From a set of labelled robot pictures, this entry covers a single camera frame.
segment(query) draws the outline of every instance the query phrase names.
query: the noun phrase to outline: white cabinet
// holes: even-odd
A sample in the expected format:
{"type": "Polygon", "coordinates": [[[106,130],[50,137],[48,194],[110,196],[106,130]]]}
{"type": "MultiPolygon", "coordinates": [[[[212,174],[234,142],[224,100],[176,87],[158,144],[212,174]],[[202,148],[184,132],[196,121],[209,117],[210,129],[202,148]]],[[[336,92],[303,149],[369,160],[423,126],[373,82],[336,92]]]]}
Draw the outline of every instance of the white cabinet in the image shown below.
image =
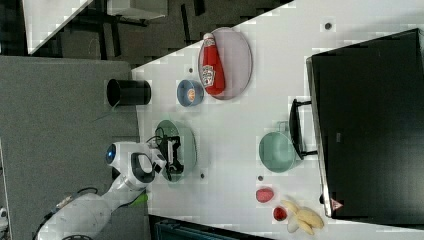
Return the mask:
{"type": "Polygon", "coordinates": [[[168,15],[168,0],[108,0],[109,15],[130,19],[154,19],[168,15]]]}

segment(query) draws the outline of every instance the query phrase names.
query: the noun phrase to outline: white bottle cap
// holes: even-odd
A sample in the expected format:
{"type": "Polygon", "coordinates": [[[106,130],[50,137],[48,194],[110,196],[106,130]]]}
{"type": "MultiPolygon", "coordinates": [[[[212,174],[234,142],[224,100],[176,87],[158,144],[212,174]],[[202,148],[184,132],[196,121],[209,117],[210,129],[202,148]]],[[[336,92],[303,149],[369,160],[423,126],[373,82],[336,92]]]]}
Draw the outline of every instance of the white bottle cap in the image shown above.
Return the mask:
{"type": "Polygon", "coordinates": [[[208,39],[208,38],[215,38],[215,37],[213,36],[213,34],[212,34],[212,33],[206,33],[206,34],[203,36],[203,40],[208,39]]]}

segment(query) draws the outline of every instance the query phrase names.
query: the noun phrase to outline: white table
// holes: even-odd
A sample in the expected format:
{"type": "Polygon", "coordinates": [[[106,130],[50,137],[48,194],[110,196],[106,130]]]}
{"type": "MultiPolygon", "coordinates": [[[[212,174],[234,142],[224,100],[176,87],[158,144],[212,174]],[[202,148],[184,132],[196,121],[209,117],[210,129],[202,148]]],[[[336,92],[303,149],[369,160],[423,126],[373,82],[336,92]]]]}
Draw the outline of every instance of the white table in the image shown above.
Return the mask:
{"type": "MultiPolygon", "coordinates": [[[[172,119],[193,129],[199,151],[197,167],[182,182],[154,180],[149,213],[272,239],[423,239],[424,232],[418,230],[326,218],[318,202],[316,156],[275,174],[258,155],[260,139],[276,129],[277,121],[288,119],[291,101],[309,98],[307,57],[416,27],[424,29],[422,0],[296,0],[234,27],[244,34],[253,55],[251,82],[243,96],[225,102],[206,96],[193,108],[178,104],[176,86],[181,79],[199,79],[197,56],[202,42],[134,69],[133,79],[148,80],[152,86],[151,104],[138,106],[141,140],[151,137],[161,120],[172,119]],[[327,22],[333,24],[329,31],[324,29],[327,22]],[[263,182],[257,180],[259,175],[264,176],[263,182]],[[260,186],[277,191],[272,203],[256,201],[260,186]],[[272,217],[282,198],[320,213],[324,229],[313,237],[301,230],[289,234],[287,220],[275,222],[272,217]]],[[[307,150],[315,150],[311,109],[303,109],[307,150]]]]}
{"type": "Polygon", "coordinates": [[[33,54],[93,0],[22,0],[28,54],[33,54]]]}

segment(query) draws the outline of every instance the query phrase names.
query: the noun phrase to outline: red apple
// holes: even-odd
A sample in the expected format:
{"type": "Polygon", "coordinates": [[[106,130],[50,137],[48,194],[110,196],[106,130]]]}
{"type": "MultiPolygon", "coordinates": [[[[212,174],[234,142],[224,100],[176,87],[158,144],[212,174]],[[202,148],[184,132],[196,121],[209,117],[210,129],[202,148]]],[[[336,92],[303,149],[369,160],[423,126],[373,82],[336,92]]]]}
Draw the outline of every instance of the red apple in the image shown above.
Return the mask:
{"type": "Polygon", "coordinates": [[[283,221],[287,218],[287,212],[282,207],[276,207],[274,208],[274,219],[277,221],[283,221]]]}

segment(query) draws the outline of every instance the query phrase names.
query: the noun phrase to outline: blue bowl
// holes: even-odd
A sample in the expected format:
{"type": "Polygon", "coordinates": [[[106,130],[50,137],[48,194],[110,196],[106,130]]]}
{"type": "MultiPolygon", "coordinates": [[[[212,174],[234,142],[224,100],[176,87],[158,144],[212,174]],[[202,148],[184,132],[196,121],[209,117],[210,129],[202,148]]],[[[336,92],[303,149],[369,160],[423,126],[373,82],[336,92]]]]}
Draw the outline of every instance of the blue bowl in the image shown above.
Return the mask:
{"type": "Polygon", "coordinates": [[[177,87],[177,98],[184,107],[192,107],[203,100],[203,86],[194,80],[182,80],[177,87]]]}

